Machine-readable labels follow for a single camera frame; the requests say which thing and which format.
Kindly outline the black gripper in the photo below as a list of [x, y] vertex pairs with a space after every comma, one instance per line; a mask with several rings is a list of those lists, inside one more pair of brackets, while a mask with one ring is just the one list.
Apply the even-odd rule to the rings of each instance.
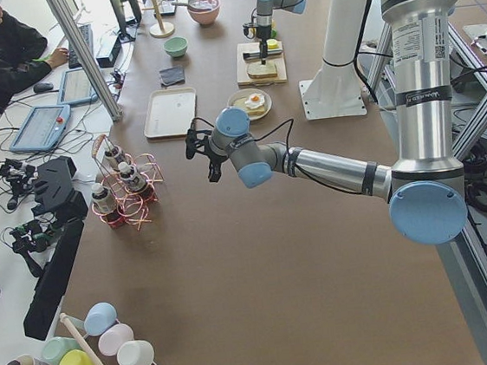
[[268, 63], [268, 44], [267, 41], [272, 37], [271, 35], [271, 24], [269, 25], [255, 25], [255, 37], [259, 41], [259, 53], [260, 53], [260, 62], [262, 65], [266, 65]]
[[185, 137], [185, 157], [192, 160], [196, 153], [202, 154], [209, 158], [208, 180], [209, 182], [218, 182], [221, 179], [221, 166], [226, 161], [226, 157], [216, 153], [210, 147], [212, 130], [188, 129]]

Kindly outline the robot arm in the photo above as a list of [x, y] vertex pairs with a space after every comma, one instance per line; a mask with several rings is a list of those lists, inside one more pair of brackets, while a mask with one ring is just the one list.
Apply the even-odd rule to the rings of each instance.
[[[331, 0], [323, 63], [302, 84], [312, 118], [362, 110], [353, 73], [370, 0]], [[229, 161], [249, 187], [273, 173], [311, 179], [340, 192], [381, 197], [395, 228], [417, 243], [443, 244], [464, 228], [464, 167], [451, 150], [448, 15], [457, 0], [381, 0], [392, 34], [399, 158], [392, 166], [319, 153], [288, 143], [263, 144], [250, 133], [241, 108], [225, 108], [210, 130], [191, 129], [185, 156], [205, 155], [217, 182]]]
[[266, 58], [269, 56], [267, 41], [271, 38], [274, 10], [286, 10], [301, 15], [305, 10], [306, 2], [306, 0], [256, 0], [251, 24], [256, 30], [261, 64], [266, 64]]

